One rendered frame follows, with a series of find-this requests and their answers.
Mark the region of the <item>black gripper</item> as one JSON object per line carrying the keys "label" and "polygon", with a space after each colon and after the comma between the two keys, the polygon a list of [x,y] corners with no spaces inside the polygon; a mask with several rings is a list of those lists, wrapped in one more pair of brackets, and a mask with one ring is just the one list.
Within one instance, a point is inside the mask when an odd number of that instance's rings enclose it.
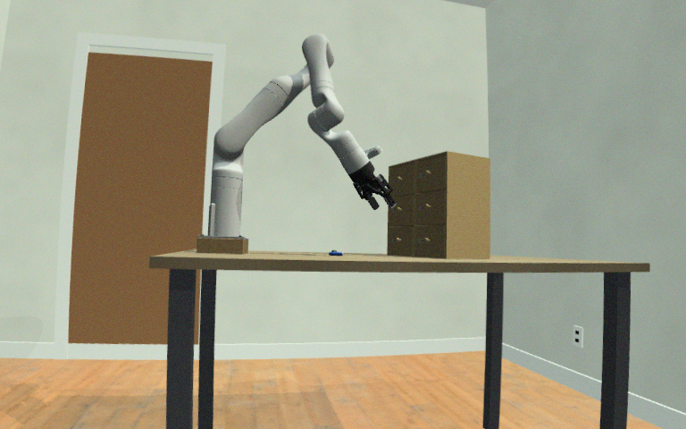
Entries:
{"label": "black gripper", "polygon": [[[382,176],[382,174],[379,174],[376,177],[373,174],[374,170],[375,169],[371,161],[369,161],[361,169],[349,174],[348,176],[352,180],[353,185],[356,188],[356,191],[358,192],[360,198],[367,200],[373,210],[376,210],[379,207],[379,204],[377,203],[375,198],[372,197],[373,193],[381,195],[388,204],[389,208],[393,208],[396,205],[396,202],[390,195],[393,189],[390,187],[390,185]],[[386,189],[385,186],[388,189]]]}

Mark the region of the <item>dark brown drawer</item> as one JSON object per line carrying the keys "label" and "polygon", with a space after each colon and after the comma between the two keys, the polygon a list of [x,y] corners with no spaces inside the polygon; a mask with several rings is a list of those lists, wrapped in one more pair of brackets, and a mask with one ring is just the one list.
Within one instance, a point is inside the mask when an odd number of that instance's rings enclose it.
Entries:
{"label": "dark brown drawer", "polygon": [[389,209],[389,224],[414,223],[414,195],[393,199],[396,205]]}
{"label": "dark brown drawer", "polygon": [[433,189],[445,186],[446,156],[416,163],[416,190]]}
{"label": "dark brown drawer", "polygon": [[[429,205],[428,205],[429,204]],[[435,191],[416,194],[415,222],[445,222],[446,221],[446,191]]]}
{"label": "dark brown drawer", "polygon": [[444,257],[446,225],[416,226],[415,255]]}
{"label": "dark brown drawer", "polygon": [[389,185],[390,195],[414,191],[414,164],[390,169]]}
{"label": "dark brown drawer", "polygon": [[389,254],[414,254],[414,227],[389,228]]}

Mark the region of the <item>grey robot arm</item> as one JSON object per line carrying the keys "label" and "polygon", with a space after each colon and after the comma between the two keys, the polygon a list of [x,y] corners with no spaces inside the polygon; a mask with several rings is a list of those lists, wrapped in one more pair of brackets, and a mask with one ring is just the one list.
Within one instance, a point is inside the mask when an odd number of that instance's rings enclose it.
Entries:
{"label": "grey robot arm", "polygon": [[308,115],[308,124],[332,148],[347,174],[382,152],[379,146],[363,151],[348,130],[330,130],[343,121],[345,113],[330,75],[334,55],[328,39],[313,34],[303,42],[302,51],[307,64],[300,72],[271,80],[241,113],[216,132],[208,236],[240,236],[244,147],[260,127],[310,84],[316,109]]}

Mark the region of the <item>small tan chest of drawers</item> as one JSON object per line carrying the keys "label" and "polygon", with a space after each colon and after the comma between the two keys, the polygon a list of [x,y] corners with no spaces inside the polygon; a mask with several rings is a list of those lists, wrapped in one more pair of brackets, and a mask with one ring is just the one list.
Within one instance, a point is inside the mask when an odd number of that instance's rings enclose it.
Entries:
{"label": "small tan chest of drawers", "polygon": [[[446,156],[446,186],[416,190],[416,163]],[[490,259],[490,158],[455,152],[442,152],[432,156],[389,166],[390,169],[414,164],[414,191],[393,194],[393,198],[414,195],[414,223],[389,224],[387,256],[427,257],[441,259]],[[416,223],[416,194],[446,191],[446,221]],[[446,224],[445,256],[415,255],[415,227]],[[389,254],[389,228],[414,227],[414,254]]]}

